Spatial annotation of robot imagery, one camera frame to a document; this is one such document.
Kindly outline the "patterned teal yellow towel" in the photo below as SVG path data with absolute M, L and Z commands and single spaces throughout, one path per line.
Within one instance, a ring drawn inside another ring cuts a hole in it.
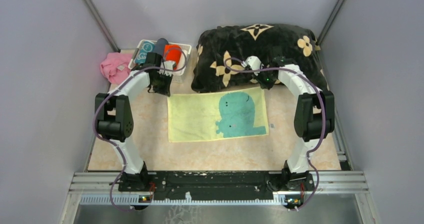
M 155 43 L 152 41 L 141 41 L 141 45 L 138 47 L 138 53 L 134 58 L 134 63 L 136 65 L 144 64 L 146 62 L 147 54 L 152 52 L 155 46 Z

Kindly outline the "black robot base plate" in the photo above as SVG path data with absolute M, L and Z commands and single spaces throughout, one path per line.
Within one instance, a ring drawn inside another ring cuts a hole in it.
M 122 174 L 121 192 L 146 191 L 154 200 L 244 201 L 270 200 L 274 192 L 312 191 L 312 174 L 287 171 L 155 171 Z

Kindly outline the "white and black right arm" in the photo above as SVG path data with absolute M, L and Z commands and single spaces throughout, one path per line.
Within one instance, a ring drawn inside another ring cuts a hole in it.
M 293 124 L 299 139 L 284 164 L 281 179 L 284 188 L 294 190 L 308 179 L 312 154 L 334 131 L 335 97 L 331 91 L 313 84 L 291 59 L 276 57 L 266 67 L 258 57 L 250 56 L 246 64 L 261 87 L 269 89 L 273 86 L 272 79 L 277 79 L 297 98 Z

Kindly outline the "white plastic basket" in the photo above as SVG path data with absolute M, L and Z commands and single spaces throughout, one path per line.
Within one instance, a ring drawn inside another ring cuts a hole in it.
M 134 63 L 134 58 L 135 58 L 136 54 L 138 53 L 138 47 L 141 45 L 141 41 L 137 45 L 137 47 L 136 47 L 136 49 L 135 49 L 135 51 L 134 51 L 134 53 L 132 55 L 131 61 L 128 64 L 128 68 L 129 69 L 132 69 L 133 67 L 136 66 L 136 64 Z M 175 75 L 173 73 L 173 79 L 172 79 L 172 81 L 175 82 L 175 83 L 182 83 L 184 81 L 184 79 L 185 79 L 186 72 L 187 72 L 188 67 L 189 67 L 190 57 L 191 57 L 191 53 L 192 53 L 192 46 L 191 45 L 187 45 L 187 44 L 172 43 L 172 42 L 169 42 L 169 44 L 179 45 L 182 50 L 187 50 L 188 51 L 188 55 L 187 55 L 188 61 L 187 61 L 187 65 L 185 66 L 184 73 L 181 76 L 177 76 L 177 75 Z

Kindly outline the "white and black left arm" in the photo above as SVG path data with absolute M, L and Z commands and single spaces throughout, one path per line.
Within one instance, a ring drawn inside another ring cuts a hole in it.
M 142 65 L 133 67 L 128 77 L 108 93 L 95 97 L 93 130 L 96 137 L 110 143 L 122 163 L 117 178 L 119 191 L 143 191 L 149 188 L 150 177 L 132 138 L 134 118 L 131 103 L 144 89 L 170 96 L 173 61 L 165 61 L 163 54 L 150 52 Z

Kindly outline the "small teal yellow towel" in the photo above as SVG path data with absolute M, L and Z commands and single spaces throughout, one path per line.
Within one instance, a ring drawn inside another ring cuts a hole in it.
M 202 142 L 269 134 L 265 92 L 175 94 L 167 100 L 170 142 Z

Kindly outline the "orange towel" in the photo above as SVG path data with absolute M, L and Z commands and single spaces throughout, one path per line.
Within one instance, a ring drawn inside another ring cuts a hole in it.
M 164 48 L 164 59 L 165 61 L 171 61 L 172 62 L 172 69 L 176 70 L 177 66 L 180 62 L 182 53 L 181 53 L 181 47 L 179 45 L 175 44 L 167 44 Z

